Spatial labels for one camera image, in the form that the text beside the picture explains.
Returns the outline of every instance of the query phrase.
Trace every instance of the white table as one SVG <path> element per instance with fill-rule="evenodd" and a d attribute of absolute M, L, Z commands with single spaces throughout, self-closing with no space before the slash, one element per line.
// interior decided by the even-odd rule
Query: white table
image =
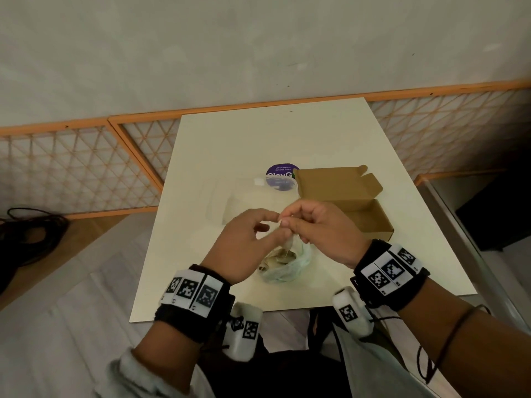
<path fill-rule="evenodd" d="M 378 200 L 395 228 L 391 241 L 453 294 L 476 293 L 367 102 L 344 99 L 183 116 L 130 321 L 152 320 L 175 271 L 200 263 L 216 240 L 222 207 L 212 194 L 220 179 L 253 178 L 278 163 L 367 165 L 383 186 Z M 328 306 L 351 276 L 315 250 L 299 279 L 266 284 L 253 274 L 231 293 L 264 311 Z"/>

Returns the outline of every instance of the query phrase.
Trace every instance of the cardboard box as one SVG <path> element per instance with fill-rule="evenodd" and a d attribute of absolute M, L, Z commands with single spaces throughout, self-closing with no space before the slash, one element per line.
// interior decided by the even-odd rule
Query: cardboard box
<path fill-rule="evenodd" d="M 339 207 L 371 239 L 388 241 L 395 229 L 375 197 L 383 190 L 367 166 L 294 170 L 301 198 Z"/>

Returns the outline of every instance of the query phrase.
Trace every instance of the box flap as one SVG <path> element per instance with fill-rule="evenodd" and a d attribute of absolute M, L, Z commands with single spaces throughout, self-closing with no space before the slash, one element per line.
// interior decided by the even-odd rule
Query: box flap
<path fill-rule="evenodd" d="M 367 166 L 294 170 L 302 198 L 318 201 L 372 200 L 382 186 Z"/>

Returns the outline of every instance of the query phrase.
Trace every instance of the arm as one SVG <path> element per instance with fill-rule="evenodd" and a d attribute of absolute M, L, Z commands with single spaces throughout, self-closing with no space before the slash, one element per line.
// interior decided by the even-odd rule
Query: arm
<path fill-rule="evenodd" d="M 282 211 L 280 217 L 281 226 L 352 269 L 370 243 L 332 204 L 299 200 Z M 470 307 L 427 279 L 399 314 L 428 356 L 436 360 L 456 322 Z M 530 395 L 531 336 L 478 310 L 457 332 L 441 372 L 464 396 Z"/>
<path fill-rule="evenodd" d="M 232 285 L 244 281 L 273 248 L 292 235 L 288 229 L 277 229 L 256 239 L 257 231 L 269 230 L 261 221 L 277 220 L 278 213 L 273 211 L 245 211 L 225 226 L 201 265 L 216 271 Z M 188 394 L 200 347 L 201 344 L 170 325 L 156 321 L 132 354 L 150 372 Z"/>

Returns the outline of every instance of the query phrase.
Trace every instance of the black wristband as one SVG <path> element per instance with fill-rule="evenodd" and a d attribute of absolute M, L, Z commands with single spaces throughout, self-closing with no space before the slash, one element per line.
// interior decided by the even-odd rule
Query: black wristband
<path fill-rule="evenodd" d="M 196 273 L 196 280 L 187 278 L 190 277 L 189 270 Z M 196 264 L 189 270 L 175 274 L 163 296 L 163 304 L 155 313 L 155 321 L 164 321 L 191 340 L 202 343 L 228 319 L 234 296 L 229 294 L 230 284 L 215 271 Z M 212 287 L 212 282 L 216 281 L 208 280 L 209 277 L 218 281 L 218 288 Z M 189 298 L 183 293 L 185 288 L 186 292 L 193 288 Z"/>
<path fill-rule="evenodd" d="M 394 311 L 399 311 L 418 294 L 429 274 L 429 271 L 402 247 L 375 239 L 356 266 L 354 277 L 350 280 L 369 308 L 386 305 Z"/>

